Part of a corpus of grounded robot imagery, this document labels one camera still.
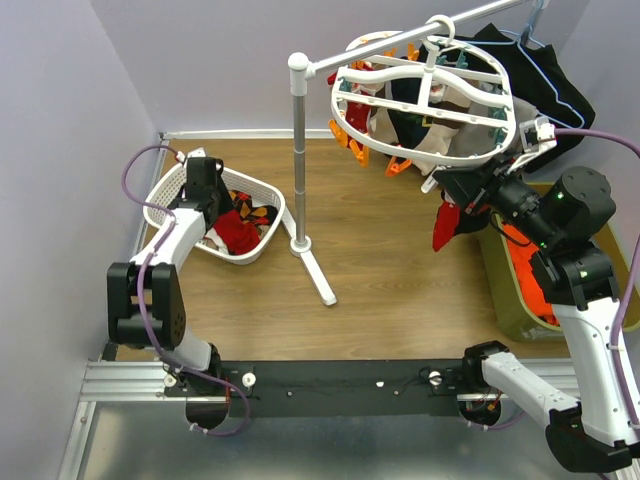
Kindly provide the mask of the white clothes peg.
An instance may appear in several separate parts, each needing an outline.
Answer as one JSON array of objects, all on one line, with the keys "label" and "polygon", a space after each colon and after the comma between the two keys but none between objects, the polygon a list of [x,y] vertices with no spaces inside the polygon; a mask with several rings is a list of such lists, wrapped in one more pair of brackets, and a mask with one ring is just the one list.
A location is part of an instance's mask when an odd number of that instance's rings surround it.
[{"label": "white clothes peg", "polygon": [[421,192],[424,194],[428,194],[431,191],[435,190],[437,186],[437,180],[435,179],[433,174],[430,174],[426,177],[424,183],[421,185]]}]

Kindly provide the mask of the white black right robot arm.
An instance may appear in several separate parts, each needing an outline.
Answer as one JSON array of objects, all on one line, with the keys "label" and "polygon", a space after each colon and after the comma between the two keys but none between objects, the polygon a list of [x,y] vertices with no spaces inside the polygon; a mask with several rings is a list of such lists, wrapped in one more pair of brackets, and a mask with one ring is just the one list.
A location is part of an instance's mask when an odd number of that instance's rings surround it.
[{"label": "white black right robot arm", "polygon": [[570,472],[630,466],[639,457],[639,391],[622,332],[630,295],[592,241],[616,210],[606,177],[572,167],[545,195],[497,159],[434,177],[462,210],[490,209],[537,247],[530,265],[562,329],[580,395],[552,387],[497,341],[466,349],[462,384],[506,394],[543,427],[550,451]]}]

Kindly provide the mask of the red black santa sock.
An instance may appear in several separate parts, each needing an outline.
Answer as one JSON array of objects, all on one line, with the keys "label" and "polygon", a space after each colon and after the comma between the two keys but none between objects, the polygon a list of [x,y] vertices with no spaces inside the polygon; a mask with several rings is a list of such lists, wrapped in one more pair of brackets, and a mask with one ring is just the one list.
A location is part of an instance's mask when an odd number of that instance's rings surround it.
[{"label": "red black santa sock", "polygon": [[444,190],[441,191],[441,200],[432,235],[432,248],[435,252],[440,251],[457,235],[456,230],[460,221],[459,206]]}]

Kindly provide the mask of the white round sock hanger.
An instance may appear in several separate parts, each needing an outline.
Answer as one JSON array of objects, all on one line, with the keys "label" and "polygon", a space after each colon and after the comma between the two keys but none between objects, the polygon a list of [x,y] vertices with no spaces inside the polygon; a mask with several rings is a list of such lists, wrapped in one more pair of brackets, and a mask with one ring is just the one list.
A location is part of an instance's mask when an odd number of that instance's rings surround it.
[{"label": "white round sock hanger", "polygon": [[[349,149],[355,156],[358,163],[366,167],[369,164],[370,154],[373,151],[380,152],[388,157],[389,163],[386,167],[386,176],[396,176],[409,167],[414,166],[420,170],[425,178],[434,174],[437,170],[458,166],[477,166],[490,160],[495,155],[505,151],[508,143],[516,134],[516,122],[514,116],[514,103],[512,94],[507,94],[507,102],[512,103],[512,107],[498,106],[504,93],[504,84],[496,75],[496,67],[489,66],[482,57],[474,55],[468,49],[463,50],[462,46],[471,48],[475,47],[467,42],[456,39],[455,34],[452,37],[447,31],[442,35],[431,35],[428,40],[421,40],[421,45],[415,47],[410,45],[406,56],[397,56],[395,50],[383,53],[384,60],[360,60],[348,64],[349,70],[341,69],[340,73],[335,72],[330,81],[331,87],[330,104],[332,111],[332,119],[335,119],[338,125],[351,137],[348,145],[343,148]],[[487,55],[484,50],[477,48],[480,52]],[[489,116],[478,116],[470,113],[458,113],[451,110],[444,110],[432,107],[429,104],[429,96],[433,83],[444,84],[449,83],[442,79],[436,73],[436,78],[430,82],[422,76],[424,70],[413,70],[416,67],[426,67],[427,61],[435,57],[435,66],[444,67],[445,75],[447,73],[469,72],[471,75],[462,74],[461,80],[457,76],[453,76],[452,83],[455,86],[449,86],[458,90],[461,94],[471,100],[471,104],[481,104],[489,107]],[[502,64],[497,61],[497,68],[506,72],[507,91],[511,91],[509,76]],[[409,72],[409,78],[402,78],[400,73],[392,73],[393,67],[405,67]],[[419,79],[421,81],[417,102],[415,104],[397,102],[391,99],[390,82],[392,80]],[[375,96],[362,95],[347,90],[349,84],[379,84],[381,89]],[[441,154],[433,154],[413,149],[407,149],[398,145],[389,145],[369,136],[367,121],[367,132],[361,133],[354,127],[350,126],[345,119],[346,105],[348,102],[361,103],[374,107],[384,107],[398,110],[402,113],[413,113],[419,115],[428,115],[439,119],[448,119],[463,124],[487,126],[496,131],[498,134],[496,146],[490,152],[484,154],[474,154],[468,157],[454,157]]]}]

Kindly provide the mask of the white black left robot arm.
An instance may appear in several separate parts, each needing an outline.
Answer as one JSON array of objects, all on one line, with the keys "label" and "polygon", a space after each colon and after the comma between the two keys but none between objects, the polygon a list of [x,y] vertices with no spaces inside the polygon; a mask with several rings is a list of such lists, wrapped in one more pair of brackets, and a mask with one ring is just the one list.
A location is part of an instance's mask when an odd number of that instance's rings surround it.
[{"label": "white black left robot arm", "polygon": [[156,351],[197,393],[209,395],[230,383],[224,379],[217,348],[188,328],[179,272],[219,217],[224,163],[191,156],[180,160],[179,167],[186,171],[186,181],[169,207],[132,195],[128,173],[122,175],[125,194],[144,208],[162,212],[164,221],[139,253],[107,270],[108,334],[116,344]]}]

